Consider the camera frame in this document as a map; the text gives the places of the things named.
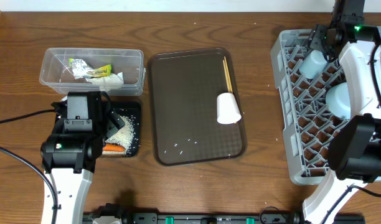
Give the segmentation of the light blue cup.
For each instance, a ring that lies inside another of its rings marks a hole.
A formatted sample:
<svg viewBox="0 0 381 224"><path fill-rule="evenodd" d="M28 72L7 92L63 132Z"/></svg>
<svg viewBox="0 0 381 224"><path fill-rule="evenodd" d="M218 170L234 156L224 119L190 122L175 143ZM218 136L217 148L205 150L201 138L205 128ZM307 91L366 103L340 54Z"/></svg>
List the light blue cup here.
<svg viewBox="0 0 381 224"><path fill-rule="evenodd" d="M327 60L325 59L323 53L318 50L313 50L303 60L299 71L305 76L305 78L313 80L324 70L326 65Z"/></svg>

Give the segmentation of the white napkin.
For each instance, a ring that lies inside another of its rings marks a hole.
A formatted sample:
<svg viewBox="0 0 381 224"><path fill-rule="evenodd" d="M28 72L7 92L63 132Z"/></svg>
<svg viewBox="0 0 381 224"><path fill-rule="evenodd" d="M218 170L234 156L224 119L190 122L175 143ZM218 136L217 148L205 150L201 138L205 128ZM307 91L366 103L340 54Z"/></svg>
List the white napkin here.
<svg viewBox="0 0 381 224"><path fill-rule="evenodd" d="M110 76L101 78L87 78L87 82L99 86L101 91L110 91L121 88L124 84L123 73L112 73Z"/></svg>

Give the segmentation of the foil snack wrapper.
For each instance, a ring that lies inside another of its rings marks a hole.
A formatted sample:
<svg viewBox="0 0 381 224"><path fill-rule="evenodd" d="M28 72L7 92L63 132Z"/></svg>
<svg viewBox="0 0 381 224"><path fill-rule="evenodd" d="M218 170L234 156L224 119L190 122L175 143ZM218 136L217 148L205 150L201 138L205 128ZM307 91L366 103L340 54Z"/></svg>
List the foil snack wrapper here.
<svg viewBox="0 0 381 224"><path fill-rule="evenodd" d="M72 69L72 73L75 79L89 78L86 72L92 68L84 60L70 58L68 60L68 65Z"/></svg>

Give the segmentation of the orange carrot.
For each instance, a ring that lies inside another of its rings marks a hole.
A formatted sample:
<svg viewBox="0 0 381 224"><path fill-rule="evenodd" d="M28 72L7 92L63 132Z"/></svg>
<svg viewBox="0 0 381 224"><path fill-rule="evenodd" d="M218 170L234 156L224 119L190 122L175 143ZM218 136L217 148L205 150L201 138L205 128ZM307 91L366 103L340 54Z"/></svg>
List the orange carrot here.
<svg viewBox="0 0 381 224"><path fill-rule="evenodd" d="M115 144L106 144L103 148L104 152L125 152L125 148Z"/></svg>

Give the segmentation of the light blue small bowl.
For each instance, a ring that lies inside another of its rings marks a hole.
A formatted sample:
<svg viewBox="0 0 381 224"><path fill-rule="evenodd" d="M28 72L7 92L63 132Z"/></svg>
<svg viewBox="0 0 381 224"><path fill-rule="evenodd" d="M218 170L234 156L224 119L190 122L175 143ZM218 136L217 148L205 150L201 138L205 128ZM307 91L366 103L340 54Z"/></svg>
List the light blue small bowl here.
<svg viewBox="0 0 381 224"><path fill-rule="evenodd" d="M340 83L326 93L329 111L340 119L350 119L350 98L347 83Z"/></svg>

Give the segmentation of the pink cup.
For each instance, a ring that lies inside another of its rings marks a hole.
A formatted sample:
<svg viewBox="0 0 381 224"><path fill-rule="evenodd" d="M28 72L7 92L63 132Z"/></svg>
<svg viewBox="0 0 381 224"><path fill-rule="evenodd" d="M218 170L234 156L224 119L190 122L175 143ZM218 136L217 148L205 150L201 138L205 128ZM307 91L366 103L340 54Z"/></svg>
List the pink cup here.
<svg viewBox="0 0 381 224"><path fill-rule="evenodd" d="M217 97L217 122L233 124L242 118L233 93L222 93Z"/></svg>

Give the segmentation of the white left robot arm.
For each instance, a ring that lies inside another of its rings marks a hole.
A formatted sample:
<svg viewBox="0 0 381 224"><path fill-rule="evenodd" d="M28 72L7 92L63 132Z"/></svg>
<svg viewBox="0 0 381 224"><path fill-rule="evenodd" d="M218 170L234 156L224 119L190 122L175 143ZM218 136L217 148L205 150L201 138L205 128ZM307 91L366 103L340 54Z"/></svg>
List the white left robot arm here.
<svg viewBox="0 0 381 224"><path fill-rule="evenodd" d="M40 149L47 178L42 223L81 223L96 160L125 122L104 91L70 92L52 106L54 127Z"/></svg>

